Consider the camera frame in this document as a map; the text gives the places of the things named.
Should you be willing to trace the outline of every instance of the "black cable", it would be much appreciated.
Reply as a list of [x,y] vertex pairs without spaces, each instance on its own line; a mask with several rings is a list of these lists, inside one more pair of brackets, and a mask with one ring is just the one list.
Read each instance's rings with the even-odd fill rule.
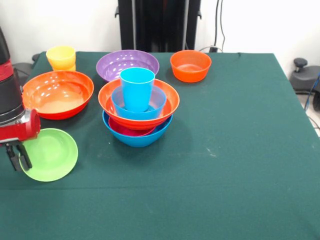
[[25,74],[25,75],[27,75],[27,76],[29,76],[30,74],[28,74],[27,72],[25,72],[25,71],[22,71],[22,70],[20,70],[20,69],[18,69],[18,68],[15,68],[18,72],[20,72],[20,73],[23,73],[23,74]]
[[225,33],[224,33],[224,29],[222,27],[222,6],[223,6],[223,3],[224,3],[224,0],[221,0],[221,8],[220,8],[220,28],[221,28],[221,33],[222,33],[222,36],[223,36],[223,41],[222,41],[222,51],[224,51],[224,45],[225,45],[225,41],[226,41],[226,36],[225,36]]
[[315,124],[316,127],[313,127],[315,129],[320,129],[319,125],[316,123],[315,120],[313,120],[311,117],[308,116],[308,118]]
[[308,107],[309,107],[310,95],[311,95],[312,91],[314,90],[314,88],[318,85],[319,80],[320,80],[320,73],[319,73],[317,79],[315,80],[312,88],[310,89],[310,92],[309,92],[309,94],[308,94],[308,97],[307,97],[306,102],[305,102],[305,105],[304,105],[304,111],[307,111],[307,109],[308,109]]
[[218,8],[219,8],[219,1],[220,0],[217,0],[216,1],[216,7],[215,7],[215,35],[214,35],[214,46],[216,46],[217,44],[217,35],[218,35],[218,31],[217,31],[217,28],[218,28]]

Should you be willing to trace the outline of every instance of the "cup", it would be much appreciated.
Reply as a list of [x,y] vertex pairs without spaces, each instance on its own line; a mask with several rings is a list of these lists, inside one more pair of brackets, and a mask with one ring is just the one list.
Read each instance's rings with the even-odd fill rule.
[[52,47],[45,55],[54,71],[76,70],[76,51],[71,46]]
[[146,68],[130,67],[120,73],[124,107],[132,112],[144,112],[154,85],[155,74]]

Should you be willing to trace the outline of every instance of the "blue cup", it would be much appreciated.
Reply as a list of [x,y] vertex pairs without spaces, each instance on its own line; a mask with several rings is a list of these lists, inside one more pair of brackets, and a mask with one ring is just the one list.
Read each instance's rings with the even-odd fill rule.
[[155,74],[146,68],[130,67],[120,73],[124,106],[141,113],[148,109]]

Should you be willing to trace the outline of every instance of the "bowl rim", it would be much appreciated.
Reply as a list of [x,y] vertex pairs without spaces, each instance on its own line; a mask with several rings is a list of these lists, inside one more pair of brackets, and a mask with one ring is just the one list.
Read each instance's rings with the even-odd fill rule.
[[204,71],[208,70],[208,69],[211,67],[212,60],[211,60],[211,58],[210,58],[207,54],[205,54],[205,53],[202,52],[202,51],[191,50],[191,49],[189,49],[189,50],[177,51],[177,52],[175,52],[174,54],[172,54],[172,56],[170,57],[170,64],[171,64],[172,67],[178,68],[177,66],[175,66],[175,65],[172,63],[172,58],[173,58],[174,56],[180,54],[181,52],[200,53],[203,57],[205,57],[205,58],[207,58],[207,59],[210,60],[210,64],[209,64],[209,66],[207,66],[206,68],[203,68],[203,69],[201,69],[201,70],[197,70],[197,71],[185,71],[185,70],[179,69],[180,72],[184,72],[184,73],[188,73],[188,74],[191,74],[191,73],[192,73],[192,74],[193,74],[193,73],[201,73],[201,72],[204,72]]
[[92,79],[91,79],[89,76],[87,76],[86,74],[84,74],[84,73],[82,73],[82,72],[79,72],[79,71],[59,70],[59,71],[48,71],[48,72],[44,72],[44,73],[42,73],[42,74],[40,74],[40,75],[37,75],[37,76],[31,78],[29,81],[27,81],[27,82],[23,85],[23,87],[22,87],[22,88],[23,88],[23,93],[22,93],[22,101],[23,101],[23,104],[25,104],[25,101],[24,101],[24,95],[26,94],[25,91],[24,91],[24,90],[25,90],[25,89],[24,89],[25,86],[27,86],[30,82],[32,82],[32,81],[33,81],[34,79],[36,79],[36,78],[39,78],[39,77],[44,76],[44,75],[49,75],[49,74],[52,74],[52,73],[56,73],[56,72],[65,72],[65,73],[71,73],[71,74],[76,73],[76,74],[79,74],[79,75],[84,76],[85,78],[89,79],[89,83],[90,83],[90,86],[92,87],[92,91],[89,92],[88,97],[87,97],[85,100],[83,100],[82,103],[80,103],[80,104],[78,104],[77,106],[75,106],[74,108],[72,108],[72,109],[70,109],[70,110],[66,110],[66,111],[59,111],[59,112],[54,112],[54,113],[47,113],[47,112],[42,112],[42,111],[37,110],[36,107],[30,106],[30,107],[32,107],[32,109],[35,109],[37,113],[39,113],[39,114],[45,114],[45,115],[57,115],[57,114],[67,113],[67,112],[70,112],[70,111],[72,111],[72,110],[74,110],[74,109],[79,108],[79,107],[82,106],[83,104],[86,104],[86,103],[91,99],[91,97],[92,97],[92,95],[94,94],[94,91],[95,91],[95,85],[94,85],[94,82],[92,81]]
[[98,75],[103,79],[105,80],[106,82],[111,82],[111,81],[114,81],[114,80],[117,80],[118,78],[115,78],[115,79],[112,79],[112,80],[107,80],[105,79],[103,76],[100,75],[100,72],[98,71],[98,65],[101,64],[101,62],[104,60],[104,58],[106,58],[107,56],[109,55],[112,55],[112,54],[117,54],[117,53],[120,53],[120,52],[129,52],[129,51],[135,51],[135,52],[139,52],[139,53],[143,53],[143,54],[146,54],[146,55],[149,55],[151,58],[153,58],[156,62],[157,62],[157,66],[156,66],[156,71],[154,72],[154,75],[157,75],[157,73],[159,72],[159,69],[160,69],[160,64],[159,64],[159,61],[158,59],[153,56],[151,53],[149,52],[146,52],[146,51],[141,51],[141,50],[136,50],[136,49],[124,49],[124,50],[119,50],[119,51],[112,51],[112,52],[109,52],[105,55],[103,55],[99,60],[98,62],[96,63],[95,65],[95,71],[98,73]]
[[144,129],[144,130],[130,129],[130,128],[127,128],[127,127],[125,127],[125,126],[122,126],[123,128],[129,129],[129,130],[132,130],[132,131],[147,131],[147,130],[148,130],[148,132],[146,132],[146,133],[144,133],[144,134],[142,134],[142,135],[139,135],[139,136],[130,136],[130,135],[122,134],[122,133],[114,130],[114,129],[110,126],[110,120],[114,121],[116,124],[118,124],[118,125],[120,125],[120,126],[122,126],[122,125],[119,124],[119,123],[117,123],[112,117],[109,116],[108,125],[109,125],[109,127],[110,127],[113,131],[115,131],[115,132],[118,133],[118,134],[121,134],[121,135],[124,135],[124,136],[128,136],[128,137],[143,137],[143,136],[146,136],[146,135],[150,135],[150,134],[156,129],[156,126],[151,127],[151,128],[149,128],[149,129]]
[[161,123],[160,125],[164,124],[166,121],[167,123],[164,125],[164,127],[162,129],[160,129],[159,131],[156,131],[156,128],[158,126],[155,127],[155,129],[153,130],[152,133],[148,134],[148,135],[144,135],[144,136],[128,136],[128,135],[123,135],[117,131],[114,131],[110,126],[109,126],[109,119],[107,121],[107,119],[105,119],[105,115],[108,117],[108,118],[111,118],[106,112],[105,110],[102,110],[102,120],[104,122],[104,125],[112,132],[112,133],[116,133],[117,135],[120,135],[122,137],[126,137],[126,138],[131,138],[131,139],[136,139],[136,138],[139,138],[139,139],[142,139],[142,138],[148,138],[148,137],[151,137],[151,136],[154,136],[158,133],[160,133],[161,131],[164,131],[165,129],[167,129],[167,127],[170,125],[170,123],[172,122],[172,119],[174,118],[174,115],[172,114],[170,117],[168,117],[163,123]]
[[[115,79],[115,80],[113,80],[112,82],[114,82],[114,81],[119,81],[119,82],[121,83],[121,79],[120,79],[120,78]],[[165,81],[161,81],[161,80],[159,80],[159,79],[156,79],[156,78],[154,79],[154,82],[158,82],[158,81],[161,82],[161,83],[163,83],[163,84],[165,84],[165,85],[168,85],[170,88],[172,88],[173,91],[176,93],[176,96],[177,96],[177,104],[176,104],[175,108],[174,108],[174,109],[171,109],[171,112],[168,113],[168,114],[166,114],[166,115],[164,115],[164,116],[157,117],[157,118],[154,118],[154,119],[149,119],[149,120],[133,120],[133,119],[128,119],[128,118],[124,118],[124,117],[115,115],[114,113],[110,113],[108,110],[105,109],[105,107],[104,107],[104,106],[101,104],[101,102],[100,102],[100,96],[102,95],[102,90],[106,87],[106,85],[107,85],[108,83],[106,83],[106,84],[100,89],[100,91],[99,91],[99,93],[98,93],[98,102],[99,102],[100,106],[103,108],[103,110],[104,110],[107,114],[110,113],[112,116],[114,116],[114,117],[117,118],[117,119],[121,119],[121,120],[124,120],[124,121],[130,121],[130,122],[146,123],[146,124],[148,124],[148,123],[150,123],[150,122],[152,122],[152,121],[158,121],[158,120],[162,120],[162,119],[163,119],[163,121],[165,122],[165,121],[177,110],[177,108],[179,107],[179,104],[180,104],[180,96],[179,96],[177,90],[176,90],[173,86],[171,86],[170,84],[166,83]]]
[[145,111],[143,111],[143,112],[129,111],[129,110],[127,110],[127,109],[119,106],[119,105],[114,101],[114,93],[115,93],[115,91],[118,90],[118,89],[121,89],[121,88],[122,88],[121,86],[117,86],[117,87],[113,90],[113,92],[112,92],[112,94],[111,94],[111,101],[112,101],[112,103],[113,103],[113,105],[114,105],[115,108],[118,107],[119,109],[121,109],[121,110],[124,111],[125,113],[144,115],[144,114],[146,114],[146,113],[158,111],[159,109],[162,110],[162,109],[164,108],[166,102],[167,102],[166,93],[165,93],[160,87],[158,87],[158,86],[153,86],[153,87],[152,87],[152,91],[153,91],[153,89],[157,89],[157,91],[158,91],[159,93],[161,93],[162,96],[164,96],[164,101],[163,101],[163,103],[161,104],[161,106],[158,107],[158,108],[155,108],[155,109],[153,109],[153,110],[151,110],[151,111],[147,111],[147,112],[145,112]]

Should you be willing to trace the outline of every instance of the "green tablecloth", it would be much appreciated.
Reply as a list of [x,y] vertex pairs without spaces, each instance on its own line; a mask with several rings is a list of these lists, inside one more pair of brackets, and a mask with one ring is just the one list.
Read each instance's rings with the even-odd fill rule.
[[[171,54],[155,53],[157,78],[180,106],[145,148],[122,144],[102,122],[104,54],[77,53],[95,87],[83,112],[41,121],[76,140],[69,175],[34,181],[0,149],[0,239],[319,239],[319,139],[273,54],[210,54],[206,79],[186,84],[174,78]],[[41,54],[31,77],[50,70]]]

